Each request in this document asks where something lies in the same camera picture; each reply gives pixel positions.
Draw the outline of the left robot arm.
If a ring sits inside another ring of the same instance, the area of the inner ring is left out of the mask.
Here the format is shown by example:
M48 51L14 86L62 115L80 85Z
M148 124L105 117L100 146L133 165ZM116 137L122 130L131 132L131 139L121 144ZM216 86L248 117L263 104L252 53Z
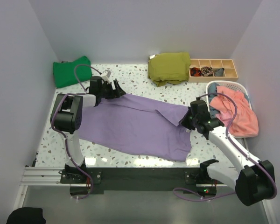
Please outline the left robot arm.
M108 77L93 76L89 87L83 93L59 93L52 109L50 123L54 131L62 135L66 151L66 167L73 167L71 178L77 183L87 179L87 171L80 148L78 129L82 124L84 108L98 106L102 99L115 99L126 92L118 80L109 81Z

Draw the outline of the purple t-shirt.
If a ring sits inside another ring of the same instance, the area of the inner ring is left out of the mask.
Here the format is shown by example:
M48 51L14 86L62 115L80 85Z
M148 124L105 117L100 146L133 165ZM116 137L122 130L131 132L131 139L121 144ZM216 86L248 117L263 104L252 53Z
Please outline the purple t-shirt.
M184 162L190 132L179 122L187 111L184 105L131 94L102 99L83 109L79 137L126 154Z

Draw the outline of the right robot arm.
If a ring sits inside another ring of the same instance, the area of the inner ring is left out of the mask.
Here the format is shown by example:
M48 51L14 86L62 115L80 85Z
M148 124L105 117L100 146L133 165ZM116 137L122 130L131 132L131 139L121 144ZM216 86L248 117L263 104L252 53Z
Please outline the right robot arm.
M210 116L205 101L197 99L191 102L180 124L187 129L197 130L216 145L233 165L224 168L217 159L204 161L199 165L196 180L203 183L217 180L227 185L246 206L276 197L273 164L268 160L261 161L245 149L219 119Z

